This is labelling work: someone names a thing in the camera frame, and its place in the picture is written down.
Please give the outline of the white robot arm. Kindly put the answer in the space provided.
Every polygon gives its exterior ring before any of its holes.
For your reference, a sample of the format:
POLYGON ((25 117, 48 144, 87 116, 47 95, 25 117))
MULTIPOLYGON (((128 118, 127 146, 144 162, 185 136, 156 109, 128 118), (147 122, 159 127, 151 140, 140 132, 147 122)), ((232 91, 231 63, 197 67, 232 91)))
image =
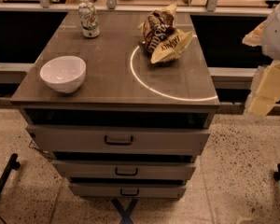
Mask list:
POLYGON ((268 18, 245 35, 242 43, 261 47, 265 56, 272 59, 267 66, 259 66, 253 76, 245 112, 262 118, 280 101, 280 3, 268 18))

